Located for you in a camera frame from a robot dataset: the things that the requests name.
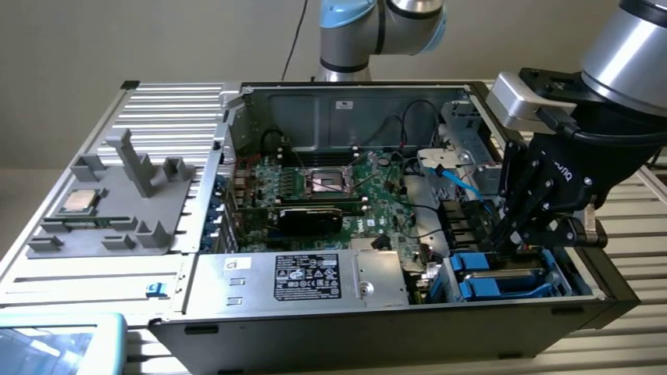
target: cpu socket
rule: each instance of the cpu socket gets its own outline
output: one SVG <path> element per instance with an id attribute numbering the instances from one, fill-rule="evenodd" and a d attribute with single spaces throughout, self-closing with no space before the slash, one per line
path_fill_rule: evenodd
<path id="1" fill-rule="evenodd" d="M 307 171 L 305 191 L 312 193 L 348 193 L 351 173 L 339 169 L 312 169 Z"/>

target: green circuit board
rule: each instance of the green circuit board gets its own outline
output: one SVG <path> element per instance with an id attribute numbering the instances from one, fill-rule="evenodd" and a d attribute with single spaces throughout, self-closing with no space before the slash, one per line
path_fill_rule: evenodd
<path id="1" fill-rule="evenodd" d="M 380 153 L 376 156 L 391 160 L 389 154 Z M 323 173 L 335 173 L 341 169 L 343 166 L 323 167 L 317 170 Z M 348 176 L 345 187 L 351 191 L 317 193 L 312 191 L 317 188 L 313 184 L 311 184 L 311 191 L 308 191 L 307 176 L 312 172 L 311 168 L 281 167 L 276 160 L 264 157 L 252 166 L 251 172 L 243 171 L 244 176 L 249 177 L 236 182 L 236 201 L 240 203 L 236 210 L 240 228 L 240 252 L 371 248 L 369 242 L 385 234 L 391 241 L 392 250 L 397 251 L 403 268 L 408 271 L 424 270 L 421 260 L 415 260 L 419 240 L 409 238 L 417 236 L 417 231 L 409 224 L 403 226 L 412 215 L 412 209 L 396 202 L 385 187 L 387 180 L 397 186 L 399 169 L 396 166 L 392 168 L 391 164 L 389 166 L 379 166 L 376 158 L 365 158 L 345 172 Z M 353 200 L 359 197 L 364 197 L 363 202 L 359 199 L 356 202 L 340 201 L 340 198 Z M 407 200 L 405 196 L 395 195 L 393 197 L 400 201 Z M 283 199 L 280 205 L 276 204 L 276 198 Z M 280 234 L 279 228 L 275 227 L 275 218 L 280 210 L 292 207 L 289 202 L 293 200 L 299 201 L 300 208 L 303 205 L 313 209 L 345 208 L 355 211 L 356 214 L 343 217 L 339 233 L 285 237 Z"/>

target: screen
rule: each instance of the screen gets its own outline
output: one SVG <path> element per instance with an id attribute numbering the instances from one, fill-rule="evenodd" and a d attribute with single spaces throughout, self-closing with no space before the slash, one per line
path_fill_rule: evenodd
<path id="1" fill-rule="evenodd" d="M 0 363 L 7 375 L 75 375 L 95 326 L 0 328 Z"/>

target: white wall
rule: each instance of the white wall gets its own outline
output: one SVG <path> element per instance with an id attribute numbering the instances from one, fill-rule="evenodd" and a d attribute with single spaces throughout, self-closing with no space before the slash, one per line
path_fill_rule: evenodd
<path id="1" fill-rule="evenodd" d="M 319 1 L 309 1 L 288 71 L 317 69 Z M 376 79 L 492 78 L 523 66 L 576 70 L 616 0 L 445 0 L 429 55 L 381 56 Z M 120 83 L 276 80 L 303 0 L 0 2 L 0 166 L 60 168 Z"/>

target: sticker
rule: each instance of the sticker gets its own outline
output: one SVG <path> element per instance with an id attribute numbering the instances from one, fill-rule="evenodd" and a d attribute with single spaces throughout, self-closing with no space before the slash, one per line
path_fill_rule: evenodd
<path id="1" fill-rule="evenodd" d="M 225 259 L 225 271 L 231 270 L 249 270 L 251 269 L 252 258 L 249 256 L 244 258 L 227 258 Z"/>
<path id="2" fill-rule="evenodd" d="M 279 301 L 340 298 L 337 254 L 277 255 L 273 297 Z"/>
<path id="3" fill-rule="evenodd" d="M 355 102 L 351 100 L 336 101 L 336 109 L 355 109 Z"/>

